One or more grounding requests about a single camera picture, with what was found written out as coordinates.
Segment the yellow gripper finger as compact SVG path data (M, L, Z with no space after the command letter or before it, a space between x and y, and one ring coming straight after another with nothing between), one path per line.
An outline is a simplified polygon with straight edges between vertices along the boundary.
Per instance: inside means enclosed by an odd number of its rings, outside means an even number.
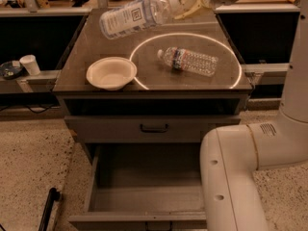
M174 19L184 19L196 13L201 9L210 9L210 0L187 0L180 11L174 15Z

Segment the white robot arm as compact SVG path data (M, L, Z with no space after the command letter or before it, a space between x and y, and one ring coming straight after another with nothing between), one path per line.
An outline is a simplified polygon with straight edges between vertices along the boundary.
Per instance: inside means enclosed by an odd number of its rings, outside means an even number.
M206 134L200 173L208 231L269 231L253 172L297 165L308 154L308 0L300 0L278 116Z

